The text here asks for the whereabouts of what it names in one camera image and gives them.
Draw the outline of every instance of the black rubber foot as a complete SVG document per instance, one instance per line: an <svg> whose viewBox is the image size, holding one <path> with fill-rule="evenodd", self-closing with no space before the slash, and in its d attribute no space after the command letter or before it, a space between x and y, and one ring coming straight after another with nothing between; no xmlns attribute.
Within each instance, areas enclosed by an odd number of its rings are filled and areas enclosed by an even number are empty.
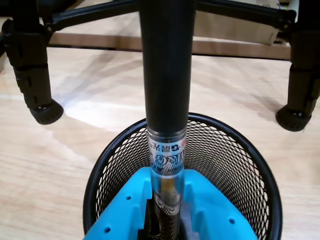
<svg viewBox="0 0 320 240"><path fill-rule="evenodd" d="M52 124L61 118L64 113L63 107L52 99L52 103L37 109L30 109L34 119L42 125Z"/></svg>
<svg viewBox="0 0 320 240"><path fill-rule="evenodd" d="M301 113L293 112L287 105L281 108L275 115L278 124L291 132L303 130L311 119L311 116L302 116Z"/></svg>

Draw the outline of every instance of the black mesh wastebasket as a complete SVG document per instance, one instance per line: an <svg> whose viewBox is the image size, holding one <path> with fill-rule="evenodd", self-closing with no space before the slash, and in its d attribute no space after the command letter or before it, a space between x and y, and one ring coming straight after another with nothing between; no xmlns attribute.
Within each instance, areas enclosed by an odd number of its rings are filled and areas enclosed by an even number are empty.
<svg viewBox="0 0 320 240"><path fill-rule="evenodd" d="M120 133L89 177L83 202L84 233L140 168L150 166L145 119ZM189 114L185 169L215 185L244 215L260 240L279 240L282 206L276 181L257 149L230 126Z"/></svg>

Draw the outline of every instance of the cardboard box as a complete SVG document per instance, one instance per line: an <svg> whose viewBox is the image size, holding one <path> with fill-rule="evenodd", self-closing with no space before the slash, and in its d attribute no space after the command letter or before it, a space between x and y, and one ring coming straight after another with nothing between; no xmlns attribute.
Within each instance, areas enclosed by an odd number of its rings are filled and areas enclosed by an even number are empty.
<svg viewBox="0 0 320 240"><path fill-rule="evenodd" d="M278 0L237 0L237 2L279 9ZM271 45L278 31L265 24L203 11L197 11L195 16L194 35L198 37Z"/></svg>

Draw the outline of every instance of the blue plastic stand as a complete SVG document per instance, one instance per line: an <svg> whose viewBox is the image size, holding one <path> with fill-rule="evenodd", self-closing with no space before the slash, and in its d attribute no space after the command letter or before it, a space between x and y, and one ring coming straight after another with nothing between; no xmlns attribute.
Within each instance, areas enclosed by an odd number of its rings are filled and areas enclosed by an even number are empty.
<svg viewBox="0 0 320 240"><path fill-rule="evenodd" d="M85 240L136 240L144 228L147 199L152 198L151 172L141 168L123 186ZM245 217L211 182L195 170L184 171L184 201L192 230L201 240L256 240Z"/></svg>

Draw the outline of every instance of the chair leg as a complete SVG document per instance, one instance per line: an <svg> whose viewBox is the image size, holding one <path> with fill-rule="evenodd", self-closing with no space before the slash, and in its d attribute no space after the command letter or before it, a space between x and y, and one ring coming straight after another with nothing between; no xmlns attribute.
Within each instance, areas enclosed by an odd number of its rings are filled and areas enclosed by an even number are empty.
<svg viewBox="0 0 320 240"><path fill-rule="evenodd" d="M39 23L37 0L10 0L12 18L2 25L5 51L25 103L39 124L51 124L63 114L52 99L47 44L51 35Z"/></svg>
<svg viewBox="0 0 320 240"><path fill-rule="evenodd" d="M311 119L320 95L319 43L320 17L311 2L300 1L298 22L290 36L292 65L287 105L276 114L277 122L286 130L301 131Z"/></svg>

